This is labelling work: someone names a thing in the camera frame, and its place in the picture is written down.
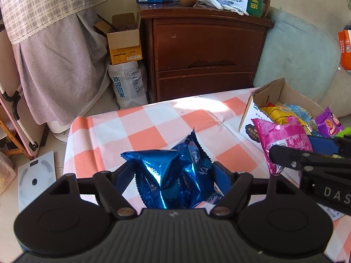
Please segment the light blue sofa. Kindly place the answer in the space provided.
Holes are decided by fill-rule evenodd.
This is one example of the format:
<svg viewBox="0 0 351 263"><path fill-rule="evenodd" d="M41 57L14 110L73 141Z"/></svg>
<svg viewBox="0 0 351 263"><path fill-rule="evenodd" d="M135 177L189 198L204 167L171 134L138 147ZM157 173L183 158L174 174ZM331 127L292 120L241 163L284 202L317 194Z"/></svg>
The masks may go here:
<svg viewBox="0 0 351 263"><path fill-rule="evenodd" d="M340 61L338 42L327 32L277 8L253 79L255 87L284 78L295 90L330 107L337 117L350 115L350 71Z"/></svg>

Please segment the white bathroom scale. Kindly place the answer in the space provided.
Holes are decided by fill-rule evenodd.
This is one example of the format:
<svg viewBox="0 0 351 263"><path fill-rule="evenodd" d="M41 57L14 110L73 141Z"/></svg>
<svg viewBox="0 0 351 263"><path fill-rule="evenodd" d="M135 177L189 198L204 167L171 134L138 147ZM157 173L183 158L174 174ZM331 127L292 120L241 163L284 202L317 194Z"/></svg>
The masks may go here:
<svg viewBox="0 0 351 263"><path fill-rule="evenodd" d="M54 153L44 154L18 168L18 207L22 212L56 181Z"/></svg>

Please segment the yellow snack packet with barcode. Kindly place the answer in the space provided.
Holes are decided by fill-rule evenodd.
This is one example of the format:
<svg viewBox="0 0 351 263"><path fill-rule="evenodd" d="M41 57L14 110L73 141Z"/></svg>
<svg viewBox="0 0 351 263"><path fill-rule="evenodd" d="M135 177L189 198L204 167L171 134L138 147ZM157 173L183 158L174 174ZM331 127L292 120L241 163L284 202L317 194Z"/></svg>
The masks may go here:
<svg viewBox="0 0 351 263"><path fill-rule="evenodd" d="M260 110L274 123L279 125L288 124L290 121L297 121L302 126L307 125L307 123L298 117L297 114L284 106L267 106L261 107Z"/></svg>

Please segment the light blue snack packet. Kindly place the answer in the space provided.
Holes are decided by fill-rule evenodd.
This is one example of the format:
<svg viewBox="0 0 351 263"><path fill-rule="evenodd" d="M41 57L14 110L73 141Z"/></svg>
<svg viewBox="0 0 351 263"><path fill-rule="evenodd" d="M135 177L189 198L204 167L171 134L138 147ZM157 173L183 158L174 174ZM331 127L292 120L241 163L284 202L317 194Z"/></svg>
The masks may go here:
<svg viewBox="0 0 351 263"><path fill-rule="evenodd" d="M284 107L288 108L306 123L312 119L311 113L298 105L284 104Z"/></svg>

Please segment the cardboard milk box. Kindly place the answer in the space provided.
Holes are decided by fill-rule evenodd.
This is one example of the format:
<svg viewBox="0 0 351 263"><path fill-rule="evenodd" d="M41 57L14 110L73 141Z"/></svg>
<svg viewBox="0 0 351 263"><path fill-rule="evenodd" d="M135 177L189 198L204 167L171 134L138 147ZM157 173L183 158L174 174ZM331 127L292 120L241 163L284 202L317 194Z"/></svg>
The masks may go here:
<svg viewBox="0 0 351 263"><path fill-rule="evenodd" d="M257 90L253 91L249 97L245 112L238 127L239 132L249 141L253 142L261 151L261 143L258 132L252 122L252 119L259 118L265 121L273 122L260 108L267 106L284 106L284 104L298 105L309 111L315 119L322 113L322 109L314 101L302 95L297 90L292 89L286 84L283 78L270 82ZM304 131L308 134L307 126L303 126ZM283 167L283 171L289 175L296 183L301 182L301 171Z"/></svg>

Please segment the magenta snack packet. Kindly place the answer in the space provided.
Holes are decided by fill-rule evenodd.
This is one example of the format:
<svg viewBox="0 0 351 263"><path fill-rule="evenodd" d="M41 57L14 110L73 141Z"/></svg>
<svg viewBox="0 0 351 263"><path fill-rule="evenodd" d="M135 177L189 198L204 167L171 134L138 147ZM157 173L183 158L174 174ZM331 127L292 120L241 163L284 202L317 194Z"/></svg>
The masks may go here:
<svg viewBox="0 0 351 263"><path fill-rule="evenodd" d="M280 174L283 171L282 166L273 164L269 158L269 149L272 146L278 145L298 150L313 151L307 133L295 116L289 116L286 124L275 124L259 118L252 119L252 122L258 132L270 174Z"/></svg>

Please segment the open small cardboard box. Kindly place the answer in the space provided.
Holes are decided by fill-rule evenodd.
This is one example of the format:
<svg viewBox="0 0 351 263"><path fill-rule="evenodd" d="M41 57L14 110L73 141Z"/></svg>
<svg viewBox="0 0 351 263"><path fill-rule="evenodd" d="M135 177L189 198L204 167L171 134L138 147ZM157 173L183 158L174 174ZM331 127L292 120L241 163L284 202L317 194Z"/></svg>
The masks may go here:
<svg viewBox="0 0 351 263"><path fill-rule="evenodd" d="M107 38L112 65L142 60L139 12L137 16L133 12L114 15L111 23L98 18L95 28Z"/></svg>

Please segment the brown wooden nightstand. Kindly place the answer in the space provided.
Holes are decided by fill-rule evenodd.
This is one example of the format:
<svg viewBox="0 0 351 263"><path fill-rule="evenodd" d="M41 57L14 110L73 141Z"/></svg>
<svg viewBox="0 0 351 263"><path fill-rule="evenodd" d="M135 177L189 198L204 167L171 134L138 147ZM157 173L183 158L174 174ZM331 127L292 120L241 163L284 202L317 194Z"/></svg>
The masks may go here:
<svg viewBox="0 0 351 263"><path fill-rule="evenodd" d="M151 103L253 85L274 22L205 5L140 4Z"/></svg>

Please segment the green snack packet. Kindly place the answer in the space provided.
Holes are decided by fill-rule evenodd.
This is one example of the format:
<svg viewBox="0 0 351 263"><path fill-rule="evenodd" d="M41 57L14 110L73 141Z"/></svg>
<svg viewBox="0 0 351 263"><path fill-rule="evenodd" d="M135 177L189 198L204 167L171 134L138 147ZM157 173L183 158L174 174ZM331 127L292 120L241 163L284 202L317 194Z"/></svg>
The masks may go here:
<svg viewBox="0 0 351 263"><path fill-rule="evenodd" d="M351 135L351 127L347 127L347 128L345 128L344 130L339 131L339 132L335 135L335 137L343 138L343 137L345 137L346 135Z"/></svg>

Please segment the pink folding chair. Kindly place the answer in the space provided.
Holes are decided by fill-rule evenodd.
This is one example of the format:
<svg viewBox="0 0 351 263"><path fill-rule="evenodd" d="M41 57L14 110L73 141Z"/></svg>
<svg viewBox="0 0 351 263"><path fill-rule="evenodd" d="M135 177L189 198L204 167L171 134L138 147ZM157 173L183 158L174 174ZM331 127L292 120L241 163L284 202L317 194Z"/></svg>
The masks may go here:
<svg viewBox="0 0 351 263"><path fill-rule="evenodd" d="M1 131L16 146L7 155L24 154L32 160L39 152L45 126L34 121L24 98L16 61L4 26L1 26Z"/></svg>

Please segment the shiny blue snack bag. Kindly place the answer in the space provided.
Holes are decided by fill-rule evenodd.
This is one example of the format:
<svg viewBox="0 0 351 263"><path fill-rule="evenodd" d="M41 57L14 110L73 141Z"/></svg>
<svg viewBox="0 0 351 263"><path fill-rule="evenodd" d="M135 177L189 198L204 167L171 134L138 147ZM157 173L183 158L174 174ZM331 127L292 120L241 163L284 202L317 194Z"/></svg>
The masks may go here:
<svg viewBox="0 0 351 263"><path fill-rule="evenodd" d="M136 186L146 208L190 209L222 198L214 184L212 161L195 131L170 150L126 151L121 157L136 165Z"/></svg>

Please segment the white gloves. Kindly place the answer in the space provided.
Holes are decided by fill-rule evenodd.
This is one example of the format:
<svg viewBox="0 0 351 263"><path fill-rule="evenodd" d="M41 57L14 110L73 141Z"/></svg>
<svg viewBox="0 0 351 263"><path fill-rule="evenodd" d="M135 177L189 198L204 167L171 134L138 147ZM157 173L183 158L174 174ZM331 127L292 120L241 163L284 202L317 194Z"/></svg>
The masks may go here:
<svg viewBox="0 0 351 263"><path fill-rule="evenodd" d="M230 5L227 1L224 1L224 0L197 0L197 1L207 6L214 7L217 10L236 12L240 16L249 15L249 13L246 10L243 10L240 7L237 7L235 5Z"/></svg>

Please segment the white plastic bag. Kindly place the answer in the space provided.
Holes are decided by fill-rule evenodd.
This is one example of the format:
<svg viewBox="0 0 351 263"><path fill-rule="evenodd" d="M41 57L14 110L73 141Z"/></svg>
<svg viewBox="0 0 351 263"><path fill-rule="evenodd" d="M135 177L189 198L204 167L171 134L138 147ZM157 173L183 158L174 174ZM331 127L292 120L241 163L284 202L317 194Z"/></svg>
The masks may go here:
<svg viewBox="0 0 351 263"><path fill-rule="evenodd" d="M0 152L0 194L3 193L16 176L10 158Z"/></svg>

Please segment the purple snack bag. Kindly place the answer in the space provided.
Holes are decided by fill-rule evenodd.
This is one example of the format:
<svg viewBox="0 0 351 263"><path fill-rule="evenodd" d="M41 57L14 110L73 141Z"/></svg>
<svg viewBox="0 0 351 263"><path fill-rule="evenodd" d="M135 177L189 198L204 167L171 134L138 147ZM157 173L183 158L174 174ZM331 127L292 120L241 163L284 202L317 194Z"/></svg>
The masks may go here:
<svg viewBox="0 0 351 263"><path fill-rule="evenodd" d="M337 135L344 130L339 119L332 113L331 109L327 107L323 113L315 118L315 122L320 133L325 137Z"/></svg>

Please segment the white woven sack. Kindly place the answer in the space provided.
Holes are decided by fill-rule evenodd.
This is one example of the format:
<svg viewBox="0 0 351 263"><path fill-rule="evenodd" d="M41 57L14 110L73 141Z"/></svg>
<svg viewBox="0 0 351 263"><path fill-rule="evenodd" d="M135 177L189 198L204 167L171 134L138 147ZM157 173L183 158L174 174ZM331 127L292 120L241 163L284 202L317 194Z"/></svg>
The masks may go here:
<svg viewBox="0 0 351 263"><path fill-rule="evenodd" d="M109 65L108 74L120 109L148 104L146 70L141 61Z"/></svg>

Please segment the plaid cloth cover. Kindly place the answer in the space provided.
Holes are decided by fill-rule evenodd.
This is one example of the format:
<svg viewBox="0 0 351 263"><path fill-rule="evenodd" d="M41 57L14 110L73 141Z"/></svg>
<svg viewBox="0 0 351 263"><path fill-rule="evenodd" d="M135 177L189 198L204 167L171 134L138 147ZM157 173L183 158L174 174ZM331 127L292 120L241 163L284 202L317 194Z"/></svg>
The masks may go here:
<svg viewBox="0 0 351 263"><path fill-rule="evenodd" d="M107 41L94 0L1 0L27 105L37 124L70 124L94 102L106 75Z"/></svg>

